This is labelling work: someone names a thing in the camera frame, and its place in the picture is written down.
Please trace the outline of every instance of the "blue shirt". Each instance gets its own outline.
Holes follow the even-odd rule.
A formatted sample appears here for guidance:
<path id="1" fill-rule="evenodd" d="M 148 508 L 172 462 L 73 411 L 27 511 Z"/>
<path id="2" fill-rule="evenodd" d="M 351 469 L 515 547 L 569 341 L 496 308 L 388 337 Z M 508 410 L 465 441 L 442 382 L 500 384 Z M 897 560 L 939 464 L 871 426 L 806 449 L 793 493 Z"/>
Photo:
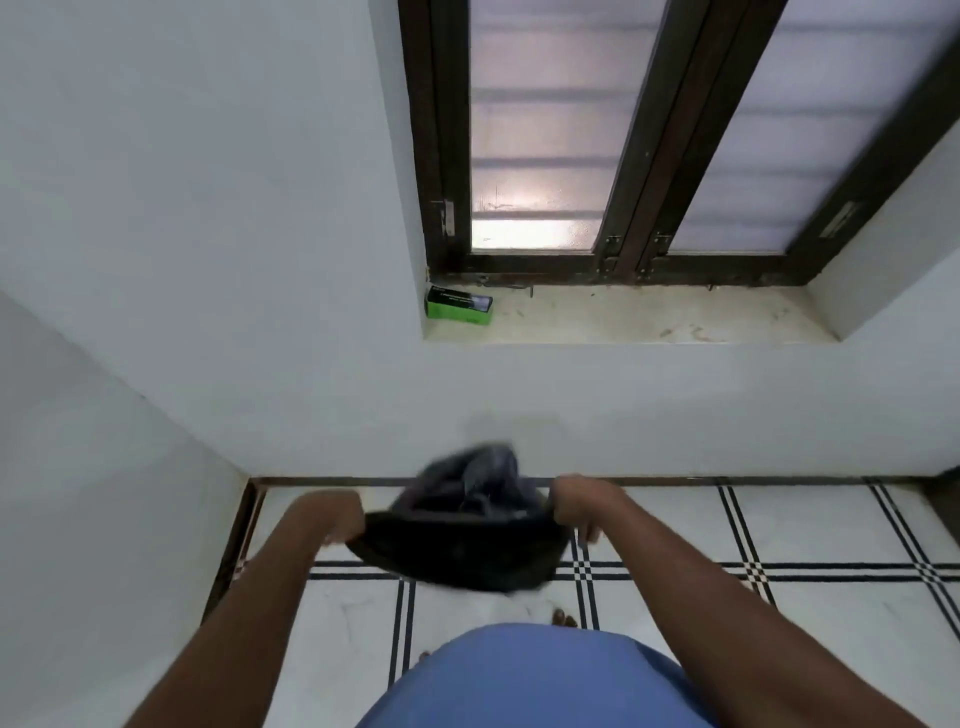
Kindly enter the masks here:
<path id="1" fill-rule="evenodd" d="M 680 667 L 628 637 L 497 624 L 422 660 L 357 728 L 712 725 Z"/>

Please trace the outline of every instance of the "small box on window sill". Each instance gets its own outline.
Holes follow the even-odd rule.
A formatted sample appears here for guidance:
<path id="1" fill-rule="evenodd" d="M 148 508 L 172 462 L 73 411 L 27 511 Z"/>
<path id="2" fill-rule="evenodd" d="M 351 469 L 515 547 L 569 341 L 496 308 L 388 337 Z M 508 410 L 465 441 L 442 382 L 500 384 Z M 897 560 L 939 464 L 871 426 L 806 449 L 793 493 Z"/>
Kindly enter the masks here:
<path id="1" fill-rule="evenodd" d="M 428 319 L 451 319 L 485 326 L 493 316 L 493 296 L 433 286 L 423 302 Z"/>

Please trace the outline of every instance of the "white tile floor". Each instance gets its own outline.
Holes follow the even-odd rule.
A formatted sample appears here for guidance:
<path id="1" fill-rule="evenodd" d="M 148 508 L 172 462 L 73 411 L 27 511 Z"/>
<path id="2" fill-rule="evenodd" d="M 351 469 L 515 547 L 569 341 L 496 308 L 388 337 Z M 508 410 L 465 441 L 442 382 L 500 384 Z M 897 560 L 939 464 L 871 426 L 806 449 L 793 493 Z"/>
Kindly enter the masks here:
<path id="1" fill-rule="evenodd" d="M 303 489 L 269 490 L 246 558 Z M 368 510 L 397 490 L 361 489 Z M 901 486 L 634 488 L 638 503 L 777 606 L 930 726 L 960 725 L 960 547 Z M 399 581 L 325 549 L 307 584 L 268 726 L 351 728 L 424 650 L 473 627 L 547 623 L 555 607 L 592 629 L 671 655 L 606 540 L 568 551 L 536 593 L 475 595 Z"/>

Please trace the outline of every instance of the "bare foot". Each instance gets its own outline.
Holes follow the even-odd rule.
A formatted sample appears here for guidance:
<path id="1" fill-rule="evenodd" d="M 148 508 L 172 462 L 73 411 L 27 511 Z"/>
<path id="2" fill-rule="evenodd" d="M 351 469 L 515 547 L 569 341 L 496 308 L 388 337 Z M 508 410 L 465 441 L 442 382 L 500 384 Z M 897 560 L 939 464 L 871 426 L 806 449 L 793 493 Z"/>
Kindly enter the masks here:
<path id="1" fill-rule="evenodd" d="M 550 623 L 555 627 L 577 627 L 577 620 L 560 608 L 553 610 L 553 617 L 550 619 Z"/>

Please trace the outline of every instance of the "window frame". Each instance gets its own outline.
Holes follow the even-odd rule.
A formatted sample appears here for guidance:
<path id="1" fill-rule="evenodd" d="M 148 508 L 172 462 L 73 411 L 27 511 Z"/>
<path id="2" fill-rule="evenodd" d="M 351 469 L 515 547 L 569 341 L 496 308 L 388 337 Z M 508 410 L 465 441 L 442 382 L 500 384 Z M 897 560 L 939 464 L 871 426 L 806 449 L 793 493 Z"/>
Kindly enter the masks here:
<path id="1" fill-rule="evenodd" d="M 478 254 L 469 242 L 468 0 L 397 2 L 435 282 L 804 285 L 960 119 L 958 33 L 784 255 L 667 255 L 787 3 L 670 0 L 593 251 Z M 453 220 L 445 227 L 446 201 Z"/>

